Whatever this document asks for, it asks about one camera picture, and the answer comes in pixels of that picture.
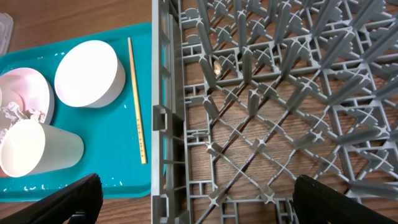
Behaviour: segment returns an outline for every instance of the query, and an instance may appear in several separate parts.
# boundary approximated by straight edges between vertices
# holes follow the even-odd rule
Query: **chopstick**
[[[134,65],[134,56],[132,54],[132,44],[131,44],[131,38],[130,37],[128,38],[128,41],[129,41],[129,55],[130,55],[132,93],[134,95],[134,106],[136,108],[137,129],[138,129],[138,139],[139,139],[139,151],[141,153],[141,164],[147,164],[147,153],[146,153],[146,150],[145,150],[145,141],[144,141],[144,128],[142,127],[141,109],[140,109],[140,106],[139,106],[139,98],[138,98],[136,68],[135,68],[135,65]]]

